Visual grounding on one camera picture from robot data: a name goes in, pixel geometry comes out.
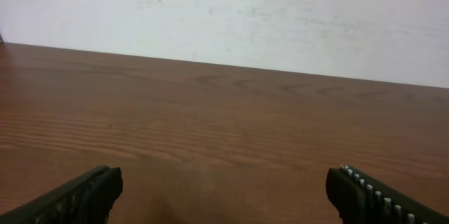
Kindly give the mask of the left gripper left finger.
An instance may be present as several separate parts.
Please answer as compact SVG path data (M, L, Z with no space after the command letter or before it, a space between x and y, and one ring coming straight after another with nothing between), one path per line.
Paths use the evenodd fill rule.
M101 165L1 215L3 224L105 224L123 192L119 167Z

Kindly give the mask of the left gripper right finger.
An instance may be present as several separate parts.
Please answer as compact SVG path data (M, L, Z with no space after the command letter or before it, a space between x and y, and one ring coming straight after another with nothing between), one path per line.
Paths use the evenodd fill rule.
M448 224L448 217L353 166L330 168L326 194L344 224Z

